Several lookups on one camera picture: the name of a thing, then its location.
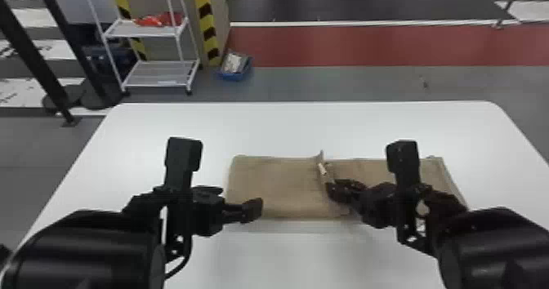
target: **blue bin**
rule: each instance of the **blue bin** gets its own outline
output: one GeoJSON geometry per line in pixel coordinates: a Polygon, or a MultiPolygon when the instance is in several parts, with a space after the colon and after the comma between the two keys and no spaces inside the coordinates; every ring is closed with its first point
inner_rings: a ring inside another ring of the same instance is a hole
{"type": "Polygon", "coordinates": [[[252,58],[248,59],[248,62],[246,62],[246,66],[244,66],[244,70],[242,73],[223,73],[221,70],[218,72],[219,76],[227,81],[233,81],[238,82],[244,79],[246,75],[250,72],[250,69],[252,68],[252,58]]]}

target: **white shelf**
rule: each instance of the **white shelf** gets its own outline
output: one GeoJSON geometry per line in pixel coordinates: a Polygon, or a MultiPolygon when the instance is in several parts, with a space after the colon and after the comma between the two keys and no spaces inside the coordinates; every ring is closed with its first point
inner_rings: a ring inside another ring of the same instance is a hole
{"type": "Polygon", "coordinates": [[[128,87],[187,87],[199,67],[199,60],[138,61],[126,76],[128,87]]]}
{"type": "Polygon", "coordinates": [[[106,38],[174,38],[181,35],[189,23],[186,17],[181,25],[175,27],[144,27],[135,24],[133,20],[117,19],[104,35],[106,38]]]}

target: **burlap cloth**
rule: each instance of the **burlap cloth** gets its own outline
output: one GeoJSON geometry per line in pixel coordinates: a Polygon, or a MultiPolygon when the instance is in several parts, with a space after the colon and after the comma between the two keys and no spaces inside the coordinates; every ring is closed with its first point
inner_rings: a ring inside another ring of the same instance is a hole
{"type": "MultiPolygon", "coordinates": [[[[329,199],[319,171],[320,162],[335,179],[358,180],[367,186],[395,182],[384,159],[324,161],[322,152],[311,158],[239,155],[234,157],[230,167],[225,198],[227,202],[263,198],[264,218],[336,219],[348,216],[348,207],[329,199]]],[[[453,193],[465,204],[442,158],[422,159],[420,170],[423,182],[453,193]]]]}

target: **white table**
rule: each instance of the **white table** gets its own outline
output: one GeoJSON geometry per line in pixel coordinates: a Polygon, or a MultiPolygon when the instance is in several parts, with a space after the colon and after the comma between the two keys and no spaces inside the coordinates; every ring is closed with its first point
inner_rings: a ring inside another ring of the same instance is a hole
{"type": "MultiPolygon", "coordinates": [[[[549,167],[495,104],[123,104],[113,109],[29,235],[81,208],[118,210],[163,181],[169,136],[204,143],[195,184],[224,185],[239,153],[384,158],[415,139],[442,156],[472,208],[507,206],[549,228],[549,167]]],[[[235,225],[196,238],[167,288],[442,288],[435,260],[400,246],[393,229],[342,222],[235,225]]]]}

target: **white floor line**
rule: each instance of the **white floor line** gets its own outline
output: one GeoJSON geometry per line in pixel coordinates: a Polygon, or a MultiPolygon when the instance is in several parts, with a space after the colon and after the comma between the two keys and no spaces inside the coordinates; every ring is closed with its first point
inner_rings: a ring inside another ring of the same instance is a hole
{"type": "MultiPolygon", "coordinates": [[[[76,60],[65,40],[34,40],[33,43],[45,60],[76,60]]],[[[0,40],[0,60],[11,56],[16,56],[16,50],[9,41],[0,40]]]]}
{"type": "Polygon", "coordinates": [[[110,110],[112,108],[102,109],[102,110],[89,110],[83,107],[75,107],[70,110],[70,112],[75,117],[85,118],[85,117],[104,117],[107,114],[109,114],[110,110]]]}
{"type": "Polygon", "coordinates": [[[12,11],[25,28],[57,27],[56,21],[47,9],[12,9],[12,11]]]}
{"type": "MultiPolygon", "coordinates": [[[[60,78],[62,86],[80,84],[84,78],[60,78]]],[[[0,107],[41,108],[46,92],[35,78],[0,79],[0,107]]]]}
{"type": "MultiPolygon", "coordinates": [[[[368,26],[456,26],[491,25],[496,20],[339,20],[339,21],[234,21],[231,27],[368,27],[368,26]]],[[[503,24],[519,24],[517,20],[504,20],[503,24]]]]}
{"type": "MultiPolygon", "coordinates": [[[[507,2],[496,2],[504,7],[507,2]]],[[[522,21],[549,20],[549,2],[513,2],[509,14],[522,21]]]]}

